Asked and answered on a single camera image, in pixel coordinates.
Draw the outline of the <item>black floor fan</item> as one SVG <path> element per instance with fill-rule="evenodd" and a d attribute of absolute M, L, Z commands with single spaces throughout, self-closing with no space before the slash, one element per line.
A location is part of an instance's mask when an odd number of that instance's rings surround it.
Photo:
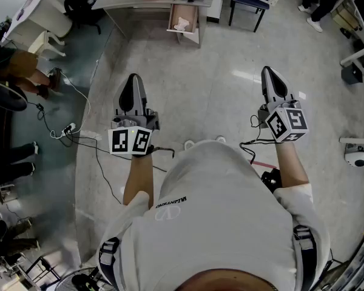
<path fill-rule="evenodd" d="M 55 286 L 54 291 L 99 291 L 96 276 L 99 270 L 88 267 L 76 270 L 62 278 Z"/>

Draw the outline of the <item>white round side table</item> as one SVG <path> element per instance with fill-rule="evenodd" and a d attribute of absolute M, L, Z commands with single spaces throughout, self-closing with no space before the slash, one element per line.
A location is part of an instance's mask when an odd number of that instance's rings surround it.
<path fill-rule="evenodd" d="M 65 57 L 64 52 L 49 43 L 52 39 L 60 47 L 65 46 L 62 38 L 71 31 L 73 22 L 64 12 L 58 0 L 26 0 L 12 17 L 0 44 L 14 43 L 38 56 L 48 50 Z"/>

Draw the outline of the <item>black hip device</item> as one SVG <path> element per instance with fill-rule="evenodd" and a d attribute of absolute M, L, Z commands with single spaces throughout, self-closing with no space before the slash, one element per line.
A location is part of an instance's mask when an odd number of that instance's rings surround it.
<path fill-rule="evenodd" d="M 264 172 L 261 176 L 261 181 L 274 193 L 277 189 L 282 188 L 281 174 L 279 169 L 272 169 L 270 172 Z"/>

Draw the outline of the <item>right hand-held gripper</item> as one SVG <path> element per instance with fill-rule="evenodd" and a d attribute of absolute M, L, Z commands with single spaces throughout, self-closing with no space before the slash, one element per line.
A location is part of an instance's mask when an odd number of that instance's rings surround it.
<path fill-rule="evenodd" d="M 258 110 L 261 127 L 268 128 L 276 142 L 295 142 L 305 136 L 309 132 L 308 124 L 289 81 L 277 70 L 264 66 L 261 86 L 267 103 Z"/>

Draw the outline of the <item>metal shelf rack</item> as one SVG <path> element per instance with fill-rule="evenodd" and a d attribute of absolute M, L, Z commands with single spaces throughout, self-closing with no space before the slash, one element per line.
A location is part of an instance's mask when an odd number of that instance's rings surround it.
<path fill-rule="evenodd" d="M 343 272 L 336 278 L 331 276 L 321 291 L 364 291 L 364 237 Z"/>

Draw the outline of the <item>wooden drawer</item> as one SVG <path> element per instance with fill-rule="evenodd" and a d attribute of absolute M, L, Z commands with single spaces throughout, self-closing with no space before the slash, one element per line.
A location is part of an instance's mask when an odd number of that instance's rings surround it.
<path fill-rule="evenodd" d="M 178 18 L 182 17 L 190 22 L 185 32 L 177 31 L 174 25 L 177 24 Z M 179 5 L 172 4 L 170 8 L 169 23 L 167 27 L 168 32 L 193 34 L 198 21 L 198 7 L 193 5 Z"/>

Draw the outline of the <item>white dome device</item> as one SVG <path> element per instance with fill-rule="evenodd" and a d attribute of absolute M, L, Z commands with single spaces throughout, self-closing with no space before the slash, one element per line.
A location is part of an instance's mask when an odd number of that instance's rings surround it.
<path fill-rule="evenodd" d="M 357 144 L 347 144 L 344 154 L 345 161 L 353 167 L 364 166 L 364 147 Z"/>

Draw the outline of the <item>person's left forearm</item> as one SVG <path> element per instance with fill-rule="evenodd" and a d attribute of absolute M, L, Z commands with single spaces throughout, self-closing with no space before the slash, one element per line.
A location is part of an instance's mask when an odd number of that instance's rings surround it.
<path fill-rule="evenodd" d="M 123 194 L 123 204 L 128 205 L 139 192 L 148 194 L 148 209 L 150 209 L 153 206 L 153 162 L 151 155 L 140 158 L 132 157 Z"/>

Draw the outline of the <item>person's white t-shirt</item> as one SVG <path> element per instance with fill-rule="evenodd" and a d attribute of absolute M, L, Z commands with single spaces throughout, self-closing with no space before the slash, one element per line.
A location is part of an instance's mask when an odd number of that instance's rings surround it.
<path fill-rule="evenodd" d="M 309 291 L 329 258 L 310 182 L 271 193 L 223 142 L 185 150 L 148 200 L 124 205 L 97 251 L 120 291 Z"/>

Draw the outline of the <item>black box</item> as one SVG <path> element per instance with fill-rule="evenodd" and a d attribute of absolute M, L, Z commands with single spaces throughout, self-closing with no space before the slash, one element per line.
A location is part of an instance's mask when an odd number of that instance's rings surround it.
<path fill-rule="evenodd" d="M 347 85 L 359 84 L 363 82 L 363 73 L 354 63 L 352 63 L 342 68 L 341 79 Z"/>

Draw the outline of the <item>black backpack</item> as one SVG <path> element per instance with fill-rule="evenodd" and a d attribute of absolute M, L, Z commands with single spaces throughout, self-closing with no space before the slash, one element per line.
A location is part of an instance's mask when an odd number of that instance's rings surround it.
<path fill-rule="evenodd" d="M 98 34 L 101 34 L 101 28 L 98 21 L 104 16 L 103 9 L 93 10 L 92 7 L 96 0 L 65 0 L 65 14 L 80 28 L 82 25 L 96 27 Z"/>

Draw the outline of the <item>white power strip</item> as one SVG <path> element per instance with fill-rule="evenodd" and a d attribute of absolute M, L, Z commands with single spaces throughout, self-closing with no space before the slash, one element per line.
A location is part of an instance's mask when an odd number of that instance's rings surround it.
<path fill-rule="evenodd" d="M 73 130 L 76 128 L 76 124 L 74 122 L 70 123 L 67 127 L 65 127 L 63 130 L 61 130 L 61 134 L 59 136 L 56 135 L 54 130 L 50 131 L 50 137 L 53 139 L 61 139 L 73 132 Z"/>

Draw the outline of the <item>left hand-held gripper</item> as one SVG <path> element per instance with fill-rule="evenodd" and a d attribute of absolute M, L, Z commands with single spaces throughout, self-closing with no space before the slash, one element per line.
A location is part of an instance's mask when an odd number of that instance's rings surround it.
<path fill-rule="evenodd" d="M 108 130 L 113 155 L 142 157 L 153 150 L 151 137 L 160 129 L 158 112 L 146 109 L 147 98 L 141 76 L 133 73 L 118 87 L 113 99 L 115 115 Z"/>

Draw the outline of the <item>dark blue stool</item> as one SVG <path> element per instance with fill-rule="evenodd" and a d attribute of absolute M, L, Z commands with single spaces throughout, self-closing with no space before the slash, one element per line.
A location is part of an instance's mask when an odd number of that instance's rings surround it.
<path fill-rule="evenodd" d="M 255 33 L 261 23 L 261 20 L 263 18 L 263 15 L 265 14 L 265 11 L 270 9 L 270 5 L 265 2 L 259 1 L 259 0 L 231 0 L 231 4 L 230 4 L 231 13 L 230 13 L 229 22 L 228 22 L 229 26 L 231 26 L 231 24 L 232 24 L 236 4 L 246 5 L 246 6 L 255 8 L 256 14 L 258 12 L 260 12 L 260 16 L 259 16 L 258 21 L 253 30 L 253 32 Z"/>

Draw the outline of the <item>person's right forearm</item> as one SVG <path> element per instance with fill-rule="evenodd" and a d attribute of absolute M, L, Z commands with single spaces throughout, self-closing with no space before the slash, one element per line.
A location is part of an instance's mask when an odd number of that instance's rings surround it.
<path fill-rule="evenodd" d="M 275 145 L 283 188 L 309 183 L 309 178 L 291 142 Z"/>

